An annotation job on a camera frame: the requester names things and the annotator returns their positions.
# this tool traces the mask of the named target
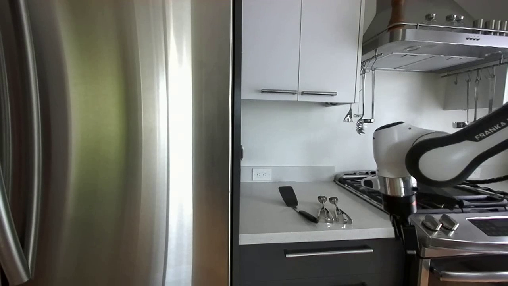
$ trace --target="oven door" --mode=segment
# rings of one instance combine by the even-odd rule
[[[508,285],[508,255],[426,259],[422,267],[428,286]]]

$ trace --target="spatula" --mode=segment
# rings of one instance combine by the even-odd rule
[[[292,186],[279,187],[279,192],[280,192],[280,196],[284,200],[284,203],[286,204],[286,206],[293,208],[297,213],[299,213],[301,216],[303,216],[307,220],[312,221],[313,223],[319,222],[319,220],[315,216],[309,214],[306,211],[299,211],[298,210],[298,208],[297,208],[298,199],[296,198],[295,191],[293,190]]]

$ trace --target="white countertop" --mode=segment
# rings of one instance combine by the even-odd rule
[[[339,198],[339,207],[353,224],[312,223],[280,197],[279,186],[292,186],[298,209],[316,216],[321,204],[318,195]],[[329,202],[325,206],[333,211]],[[244,182],[240,184],[240,245],[333,241],[394,237],[388,215],[334,182]]]

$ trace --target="stainless steel refrigerator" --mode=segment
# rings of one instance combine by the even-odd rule
[[[228,285],[234,29],[232,0],[0,0],[2,285]]]

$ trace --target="backsplash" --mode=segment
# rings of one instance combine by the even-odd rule
[[[367,75],[367,118],[370,83]],[[349,104],[323,107],[316,103],[242,100],[242,171],[248,171],[247,166],[333,166],[335,173],[375,169],[372,134],[384,124],[406,121],[422,128],[456,131],[452,122],[464,121],[465,111],[443,110],[444,87],[445,81],[436,74],[377,71],[375,123],[368,124],[363,135],[356,133],[354,123],[343,122]],[[486,109],[479,110],[479,116],[485,114]],[[486,161],[481,177],[505,175],[507,154]],[[243,181],[249,178],[249,174],[242,174]]]

